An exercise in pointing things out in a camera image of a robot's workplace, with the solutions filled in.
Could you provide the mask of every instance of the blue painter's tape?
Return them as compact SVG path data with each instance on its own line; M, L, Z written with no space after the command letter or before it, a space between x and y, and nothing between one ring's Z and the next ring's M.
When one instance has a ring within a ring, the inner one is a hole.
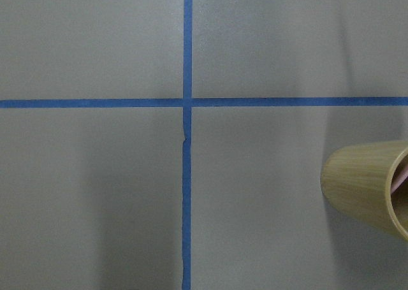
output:
M193 0L184 0L183 98L192 97L193 77Z
M183 108L182 290L191 289L191 107Z
M191 104L193 88L193 0L184 0L182 290L191 290Z
M207 98L193 99L193 107L211 106L407 106L408 97L332 98Z
M0 108L118 108L182 106L182 99L41 99L0 101Z

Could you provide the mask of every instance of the gray surface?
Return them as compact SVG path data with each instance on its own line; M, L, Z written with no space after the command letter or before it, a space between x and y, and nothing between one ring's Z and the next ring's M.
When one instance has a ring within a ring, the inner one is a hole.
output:
M183 0L0 0L1 99L182 95Z
M196 97L408 96L407 0L194 0Z
M407 116L195 108L192 289L406 289L406 243L334 210L319 174L339 147L407 138Z
M181 109L0 118L0 289L180 289Z

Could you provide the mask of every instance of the gray floor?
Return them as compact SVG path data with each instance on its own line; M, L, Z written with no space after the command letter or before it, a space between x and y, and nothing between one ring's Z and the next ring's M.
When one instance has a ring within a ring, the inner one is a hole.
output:
M0 99L181 98L183 0L0 0ZM194 0L196 98L408 96L407 0ZM181 108L0 110L0 289L180 290ZM324 200L408 107L193 108L192 288L407 288Z

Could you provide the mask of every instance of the pink object inside cup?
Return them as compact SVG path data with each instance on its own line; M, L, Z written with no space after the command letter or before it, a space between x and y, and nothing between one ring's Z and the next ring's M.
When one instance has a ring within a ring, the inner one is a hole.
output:
M393 179L391 183L391 193L396 191L398 187L408 178L408 165L405 166L401 172Z

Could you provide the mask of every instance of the bamboo cup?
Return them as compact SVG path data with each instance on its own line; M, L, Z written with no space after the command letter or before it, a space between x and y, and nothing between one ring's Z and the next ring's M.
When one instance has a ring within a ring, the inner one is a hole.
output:
M322 191L337 210L408 241L407 166L408 141L344 147L324 164Z

